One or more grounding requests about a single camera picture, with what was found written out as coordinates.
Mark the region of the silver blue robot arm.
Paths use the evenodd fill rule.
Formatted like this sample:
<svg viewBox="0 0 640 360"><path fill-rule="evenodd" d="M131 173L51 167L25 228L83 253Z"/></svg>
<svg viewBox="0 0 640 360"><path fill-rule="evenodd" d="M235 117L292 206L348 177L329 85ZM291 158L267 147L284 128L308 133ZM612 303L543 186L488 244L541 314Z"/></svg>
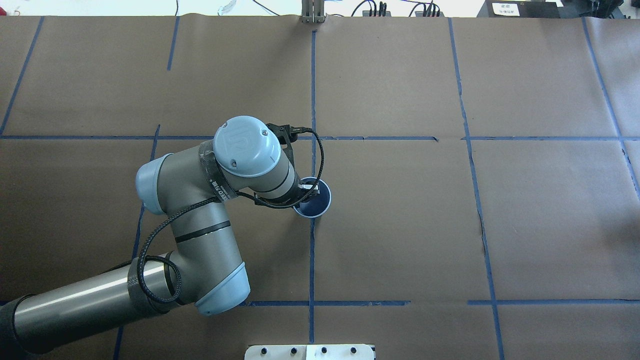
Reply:
<svg viewBox="0 0 640 360"><path fill-rule="evenodd" d="M291 144L310 127L236 116L198 146L144 164L135 189L144 209L166 215L128 262L91 278L1 308L1 358L25 360L57 347L158 317L185 305L205 316L240 305L250 293L226 202L300 208L322 194L304 180Z"/></svg>

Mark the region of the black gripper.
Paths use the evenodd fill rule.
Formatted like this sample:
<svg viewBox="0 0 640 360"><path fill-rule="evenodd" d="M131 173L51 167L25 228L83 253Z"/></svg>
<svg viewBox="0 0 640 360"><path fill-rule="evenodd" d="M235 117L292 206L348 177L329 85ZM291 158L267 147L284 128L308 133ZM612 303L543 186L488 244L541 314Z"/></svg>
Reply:
<svg viewBox="0 0 640 360"><path fill-rule="evenodd" d="M298 204L308 203L320 194L319 182L300 182L298 189L300 191Z"/></svg>

